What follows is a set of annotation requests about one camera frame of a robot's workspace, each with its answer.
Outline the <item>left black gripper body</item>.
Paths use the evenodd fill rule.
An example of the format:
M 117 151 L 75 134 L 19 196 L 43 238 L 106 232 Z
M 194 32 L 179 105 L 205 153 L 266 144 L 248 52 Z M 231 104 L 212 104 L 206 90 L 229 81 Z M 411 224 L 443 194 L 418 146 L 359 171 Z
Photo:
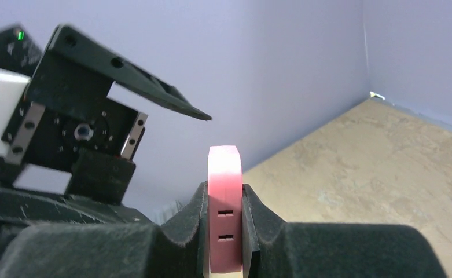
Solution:
M 132 159 L 145 132 L 148 115 L 111 99 L 90 123 L 45 110 L 23 161 L 69 172 L 80 149 Z

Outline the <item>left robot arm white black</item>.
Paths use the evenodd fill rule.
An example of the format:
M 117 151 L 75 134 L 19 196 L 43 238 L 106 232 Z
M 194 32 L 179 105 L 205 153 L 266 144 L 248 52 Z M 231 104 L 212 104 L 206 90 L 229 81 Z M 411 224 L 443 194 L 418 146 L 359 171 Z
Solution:
M 211 117 L 179 90 L 69 24 L 44 50 L 0 31 L 0 257 L 42 223 L 147 223 L 122 205 L 147 114 L 108 97 L 120 85 L 165 109 Z

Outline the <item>pink square plug adapter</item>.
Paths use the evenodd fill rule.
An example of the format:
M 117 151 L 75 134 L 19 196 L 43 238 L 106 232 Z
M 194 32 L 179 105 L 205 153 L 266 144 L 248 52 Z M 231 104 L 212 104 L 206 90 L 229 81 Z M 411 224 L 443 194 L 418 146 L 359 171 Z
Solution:
M 211 273 L 242 270 L 242 163 L 234 145 L 208 154 L 208 223 Z

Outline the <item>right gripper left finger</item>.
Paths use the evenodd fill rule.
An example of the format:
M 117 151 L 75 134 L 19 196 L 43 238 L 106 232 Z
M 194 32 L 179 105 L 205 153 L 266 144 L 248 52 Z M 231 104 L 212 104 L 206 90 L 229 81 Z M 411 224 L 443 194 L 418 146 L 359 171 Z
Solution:
M 207 185 L 163 225 L 39 224 L 0 260 L 0 277 L 207 277 Z

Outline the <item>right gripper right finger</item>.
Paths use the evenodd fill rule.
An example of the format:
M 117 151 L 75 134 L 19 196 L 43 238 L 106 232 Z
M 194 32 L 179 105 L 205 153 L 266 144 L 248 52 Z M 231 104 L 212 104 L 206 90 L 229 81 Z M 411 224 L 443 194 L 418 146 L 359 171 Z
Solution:
M 244 277 L 446 277 L 410 226 L 287 222 L 247 184 L 242 204 Z

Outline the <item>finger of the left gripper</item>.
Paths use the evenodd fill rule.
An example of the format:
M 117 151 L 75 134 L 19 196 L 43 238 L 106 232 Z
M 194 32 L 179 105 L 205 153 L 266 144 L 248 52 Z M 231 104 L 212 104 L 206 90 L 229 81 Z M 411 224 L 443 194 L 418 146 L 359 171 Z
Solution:
M 81 149 L 65 194 L 120 205 L 135 169 L 135 163 L 125 158 Z
M 176 87 L 69 24 L 55 28 L 25 89 L 25 98 L 52 111 L 90 122 L 107 100 L 114 83 L 163 108 L 199 120 L 212 119 L 191 105 Z

